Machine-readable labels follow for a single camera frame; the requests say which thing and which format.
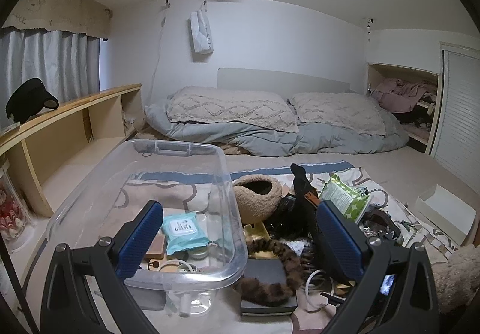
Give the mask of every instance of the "green wipes package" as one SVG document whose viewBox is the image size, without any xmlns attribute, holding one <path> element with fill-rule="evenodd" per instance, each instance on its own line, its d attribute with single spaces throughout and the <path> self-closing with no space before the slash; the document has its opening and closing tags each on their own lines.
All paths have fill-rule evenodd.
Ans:
<svg viewBox="0 0 480 334">
<path fill-rule="evenodd" d="M 358 223 L 368 207 L 371 195 L 360 193 L 340 180 L 338 174 L 333 174 L 325 184 L 320 196 L 321 200 L 330 200 L 345 218 Z"/>
<path fill-rule="evenodd" d="M 162 231 L 167 241 L 167 255 L 203 247 L 210 243 L 203 230 L 198 226 L 197 216 L 194 212 L 165 216 Z"/>
</svg>

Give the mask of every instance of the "cable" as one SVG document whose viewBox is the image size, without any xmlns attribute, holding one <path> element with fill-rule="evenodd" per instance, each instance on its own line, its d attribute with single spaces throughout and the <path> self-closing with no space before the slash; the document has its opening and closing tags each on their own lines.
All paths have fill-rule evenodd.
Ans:
<svg viewBox="0 0 480 334">
<path fill-rule="evenodd" d="M 147 99 L 146 99 L 146 105 L 148 105 L 148 106 L 150 106 L 150 100 L 151 100 L 152 94 L 153 94 L 153 86 L 154 86 L 154 83 L 155 83 L 155 77 L 157 76 L 156 74 L 157 74 L 157 70 L 158 70 L 158 65 L 160 64 L 160 57 L 162 56 L 161 55 L 161 53 L 162 53 L 162 35 L 163 35 L 163 30 L 165 28 L 165 23 L 167 22 L 167 13 L 168 13 L 169 7 L 170 7 L 169 0 L 166 0 L 165 18 L 162 20 L 163 24 L 161 25 L 162 29 L 160 30 L 160 37 L 159 37 L 159 40 L 158 40 L 158 59 L 157 59 L 157 63 L 155 64 L 155 69 L 154 69 L 153 74 L 152 74 L 152 80 L 150 82 L 150 88 L 148 90 L 148 96 L 147 96 Z"/>
<path fill-rule="evenodd" d="M 307 303 L 310 304 L 313 308 L 315 308 L 316 311 L 319 311 L 320 309 L 326 307 L 326 306 L 328 305 L 328 299 L 327 299 L 326 297 L 322 296 L 322 297 L 325 298 L 326 302 L 325 302 L 324 304 L 320 304 L 320 305 L 314 304 L 313 301 L 310 299 L 310 294 L 309 294 L 308 288 L 309 288 L 311 279 L 312 279 L 314 276 L 316 276 L 317 274 L 322 273 L 322 272 L 323 272 L 322 270 L 317 270 L 317 271 L 313 272 L 313 273 L 308 277 L 308 280 L 307 280 L 307 282 L 305 283 L 305 298 L 306 298 L 306 300 L 307 300 Z M 334 286 L 333 281 L 332 281 L 332 290 L 331 290 L 331 292 L 330 292 L 330 295 L 333 295 L 334 290 L 335 290 L 335 286 Z"/>
<path fill-rule="evenodd" d="M 305 246 L 303 249 L 302 254 L 300 255 L 300 263 L 303 268 L 303 278 L 306 280 L 310 274 L 315 272 L 318 268 L 314 264 L 314 258 L 315 258 L 315 252 L 313 250 L 313 247 L 311 245 Z M 323 282 L 328 279 L 328 276 L 326 275 L 325 271 L 322 271 L 322 276 L 316 275 L 316 278 L 311 281 L 309 284 L 309 290 L 314 290 L 316 288 L 319 288 L 322 286 Z"/>
<path fill-rule="evenodd" d="M 163 262 L 163 264 L 161 264 L 159 267 L 158 267 L 158 271 L 160 271 L 160 269 L 162 269 L 162 267 L 164 266 L 167 266 L 167 265 L 170 265 L 172 263 L 182 263 L 184 264 L 191 272 L 195 272 L 195 270 L 193 269 L 193 267 L 191 266 L 191 264 L 189 264 L 187 261 L 184 261 L 184 260 L 168 260 L 168 261 L 165 261 Z"/>
<path fill-rule="evenodd" d="M 169 0 L 166 0 L 165 10 L 168 10 L 169 7 L 170 7 Z M 161 52 L 162 52 L 162 34 L 163 34 L 163 30 L 165 28 L 166 21 L 167 21 L 167 12 L 165 12 L 165 18 L 162 20 L 163 25 L 162 25 L 162 29 L 160 30 L 160 40 L 158 41 L 158 60 L 157 60 L 157 63 L 155 64 L 155 69 L 154 69 L 153 74 L 152 74 L 152 80 L 150 82 L 150 89 L 148 91 L 148 96 L 147 96 L 147 99 L 146 99 L 146 104 L 148 106 L 150 105 L 150 101 L 152 99 L 155 77 L 157 76 L 158 65 L 160 64 L 160 57 L 161 57 Z"/>
</svg>

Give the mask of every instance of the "louvered door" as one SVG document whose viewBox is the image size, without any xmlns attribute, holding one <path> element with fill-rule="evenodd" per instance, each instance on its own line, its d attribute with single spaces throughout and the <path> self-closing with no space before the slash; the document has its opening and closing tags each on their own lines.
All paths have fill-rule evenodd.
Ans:
<svg viewBox="0 0 480 334">
<path fill-rule="evenodd" d="M 480 54 L 443 50 L 443 97 L 432 155 L 480 194 Z"/>
</svg>

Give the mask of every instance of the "striped fur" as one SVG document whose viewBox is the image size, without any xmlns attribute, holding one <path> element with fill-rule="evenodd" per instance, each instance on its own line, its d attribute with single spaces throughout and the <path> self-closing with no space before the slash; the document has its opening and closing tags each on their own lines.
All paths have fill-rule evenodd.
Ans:
<svg viewBox="0 0 480 334">
<path fill-rule="evenodd" d="M 264 284 L 256 278 L 241 277 L 233 288 L 242 299 L 262 306 L 278 306 L 295 294 L 302 285 L 302 266 L 300 258 L 286 244 L 277 240 L 258 239 L 247 244 L 249 254 L 259 251 L 272 251 L 282 261 L 286 274 L 286 284 Z"/>
</svg>

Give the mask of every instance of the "gray comforter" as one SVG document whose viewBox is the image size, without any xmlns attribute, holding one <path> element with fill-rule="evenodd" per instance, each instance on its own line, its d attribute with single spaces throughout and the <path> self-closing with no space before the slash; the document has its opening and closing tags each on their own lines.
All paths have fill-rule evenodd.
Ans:
<svg viewBox="0 0 480 334">
<path fill-rule="evenodd" d="M 167 118 L 169 100 L 145 107 L 148 123 L 174 140 L 195 143 L 227 143 L 245 148 L 258 156 L 288 156 L 335 152 L 370 154 L 392 151 L 409 140 L 393 114 L 380 110 L 386 136 L 356 133 L 324 123 L 299 124 L 299 132 L 279 132 L 245 123 L 171 123 Z"/>
</svg>

